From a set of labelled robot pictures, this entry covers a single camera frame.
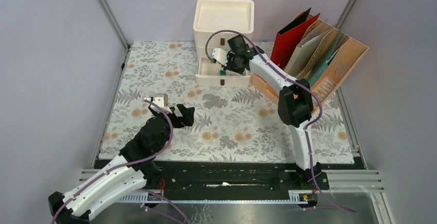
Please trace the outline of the white three-drawer organizer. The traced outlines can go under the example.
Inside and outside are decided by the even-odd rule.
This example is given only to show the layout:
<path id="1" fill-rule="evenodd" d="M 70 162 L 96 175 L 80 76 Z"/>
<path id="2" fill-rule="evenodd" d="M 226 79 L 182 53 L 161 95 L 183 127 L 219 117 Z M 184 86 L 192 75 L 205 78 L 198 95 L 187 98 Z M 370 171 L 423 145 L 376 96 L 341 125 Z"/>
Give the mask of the white three-drawer organizer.
<path id="1" fill-rule="evenodd" d="M 223 70 L 219 63 L 208 59 L 214 48 L 230 51 L 227 40 L 238 31 L 252 38 L 254 32 L 255 3 L 252 0 L 198 0 L 196 4 L 193 32 L 198 57 L 197 84 L 203 87 L 247 87 L 250 75 L 230 73 L 220 76 Z"/>

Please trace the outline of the floral table mat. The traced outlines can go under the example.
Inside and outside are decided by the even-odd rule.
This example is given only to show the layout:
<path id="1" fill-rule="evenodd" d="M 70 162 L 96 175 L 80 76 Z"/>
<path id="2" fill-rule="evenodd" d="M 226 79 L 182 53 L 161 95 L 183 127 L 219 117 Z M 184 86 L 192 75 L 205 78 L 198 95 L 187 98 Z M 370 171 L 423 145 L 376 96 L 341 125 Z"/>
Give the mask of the floral table mat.
<path id="1" fill-rule="evenodd" d="M 254 87 L 197 84 L 194 42 L 134 42 L 100 146 L 112 159 L 151 118 L 145 98 L 164 93 L 170 106 L 194 107 L 194 124 L 176 129 L 161 160 L 293 163 L 290 131 L 277 107 Z"/>

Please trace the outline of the orange plastic file rack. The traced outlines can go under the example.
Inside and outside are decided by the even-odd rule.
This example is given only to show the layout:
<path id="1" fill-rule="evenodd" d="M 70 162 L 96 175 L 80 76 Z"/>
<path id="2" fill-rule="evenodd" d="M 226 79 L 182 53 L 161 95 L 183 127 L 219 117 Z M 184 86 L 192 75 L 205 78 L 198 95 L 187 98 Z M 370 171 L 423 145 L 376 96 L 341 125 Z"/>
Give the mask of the orange plastic file rack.
<path id="1" fill-rule="evenodd" d="M 320 101 L 327 101 L 353 71 L 368 51 L 368 46 L 340 32 L 333 26 L 318 19 L 304 34 L 304 38 L 316 28 L 319 34 L 327 32 L 307 66 L 299 74 L 310 82 L 311 90 Z"/>

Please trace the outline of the teal folder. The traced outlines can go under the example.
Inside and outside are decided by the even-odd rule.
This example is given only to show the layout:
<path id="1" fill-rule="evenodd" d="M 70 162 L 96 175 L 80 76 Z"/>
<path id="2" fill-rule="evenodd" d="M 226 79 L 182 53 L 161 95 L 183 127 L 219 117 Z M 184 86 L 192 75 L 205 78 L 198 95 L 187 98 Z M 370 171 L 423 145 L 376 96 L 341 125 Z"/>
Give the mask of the teal folder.
<path id="1" fill-rule="evenodd" d="M 335 48 L 339 42 L 344 38 L 345 33 L 340 32 L 334 40 L 331 42 L 331 44 L 327 47 L 325 52 L 322 54 L 318 62 L 314 65 L 312 71 L 310 72 L 308 76 L 308 81 L 310 84 L 310 87 L 313 87 L 314 84 L 317 82 L 317 80 L 320 78 L 322 73 L 325 71 L 325 69 L 329 66 L 330 62 L 332 61 L 331 55 L 335 51 Z"/>

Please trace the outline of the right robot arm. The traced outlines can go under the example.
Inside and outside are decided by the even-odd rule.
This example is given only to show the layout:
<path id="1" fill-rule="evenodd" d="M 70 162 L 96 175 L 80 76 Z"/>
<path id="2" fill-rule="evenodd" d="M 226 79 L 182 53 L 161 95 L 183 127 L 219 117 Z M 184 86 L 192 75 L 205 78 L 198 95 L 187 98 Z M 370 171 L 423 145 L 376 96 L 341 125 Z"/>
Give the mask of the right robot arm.
<path id="1" fill-rule="evenodd" d="M 295 163 L 302 171 L 296 174 L 296 184 L 303 189 L 316 182 L 311 169 L 315 165 L 310 120 L 313 112 L 311 94 L 306 80 L 297 80 L 273 63 L 257 46 L 249 46 L 243 36 L 227 41 L 231 56 L 227 65 L 232 70 L 249 70 L 260 76 L 278 94 L 278 115 L 290 128 L 295 150 Z"/>

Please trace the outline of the beige folder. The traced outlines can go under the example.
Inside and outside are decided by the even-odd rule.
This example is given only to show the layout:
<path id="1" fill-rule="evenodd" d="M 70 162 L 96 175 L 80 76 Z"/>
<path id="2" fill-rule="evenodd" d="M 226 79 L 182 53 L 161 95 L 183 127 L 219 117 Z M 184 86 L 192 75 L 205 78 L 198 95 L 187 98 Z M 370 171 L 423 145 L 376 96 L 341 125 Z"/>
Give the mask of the beige folder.
<path id="1" fill-rule="evenodd" d="M 332 26 L 318 20 L 304 33 L 304 37 L 296 46 L 284 71 L 297 78 L 307 67 L 308 63 L 317 58 L 326 45 Z"/>

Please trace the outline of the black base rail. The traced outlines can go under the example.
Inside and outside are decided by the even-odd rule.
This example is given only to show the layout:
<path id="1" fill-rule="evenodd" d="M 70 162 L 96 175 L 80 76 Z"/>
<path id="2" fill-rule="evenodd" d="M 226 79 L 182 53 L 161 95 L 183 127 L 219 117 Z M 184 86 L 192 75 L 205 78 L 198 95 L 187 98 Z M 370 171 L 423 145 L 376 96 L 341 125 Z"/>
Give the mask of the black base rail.
<path id="1" fill-rule="evenodd" d="M 289 191 L 308 195 L 329 189 L 327 174 L 316 166 L 316 180 L 294 163 L 154 161 L 159 171 L 145 189 L 171 200 L 288 200 Z"/>

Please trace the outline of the red folder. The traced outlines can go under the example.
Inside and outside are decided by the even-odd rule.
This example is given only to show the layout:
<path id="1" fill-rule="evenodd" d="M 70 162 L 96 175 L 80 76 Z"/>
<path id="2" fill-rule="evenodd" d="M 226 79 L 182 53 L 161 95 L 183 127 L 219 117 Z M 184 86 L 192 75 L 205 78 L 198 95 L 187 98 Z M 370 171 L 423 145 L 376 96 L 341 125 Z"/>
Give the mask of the red folder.
<path id="1" fill-rule="evenodd" d="M 286 67 L 307 29 L 318 20 L 320 13 L 310 18 L 310 11 L 311 8 L 299 14 L 276 34 L 270 59 L 280 68 Z"/>

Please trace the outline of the light green capped marker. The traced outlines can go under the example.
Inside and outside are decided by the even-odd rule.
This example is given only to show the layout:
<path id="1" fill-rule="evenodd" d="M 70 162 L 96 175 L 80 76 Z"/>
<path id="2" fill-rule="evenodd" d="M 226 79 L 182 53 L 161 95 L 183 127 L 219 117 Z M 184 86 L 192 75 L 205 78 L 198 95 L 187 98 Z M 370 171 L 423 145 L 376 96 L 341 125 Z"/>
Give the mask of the light green capped marker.
<path id="1" fill-rule="evenodd" d="M 227 76 L 227 75 L 230 75 L 230 73 L 228 73 L 226 70 L 220 70 L 219 75 L 220 76 Z"/>

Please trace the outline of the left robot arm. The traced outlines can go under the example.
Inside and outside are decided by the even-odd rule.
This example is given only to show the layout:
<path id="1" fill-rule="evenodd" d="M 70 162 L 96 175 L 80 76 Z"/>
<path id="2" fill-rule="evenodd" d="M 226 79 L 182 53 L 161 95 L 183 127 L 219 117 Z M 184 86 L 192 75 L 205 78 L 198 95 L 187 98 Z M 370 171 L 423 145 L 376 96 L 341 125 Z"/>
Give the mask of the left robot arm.
<path id="1" fill-rule="evenodd" d="M 81 185 L 48 197 L 52 223 L 89 223 L 127 194 L 159 184 L 160 170 L 153 160 L 170 145 L 174 129 L 194 124 L 195 109 L 183 104 L 164 108 L 152 99 L 145 102 L 153 117 L 117 156 Z"/>

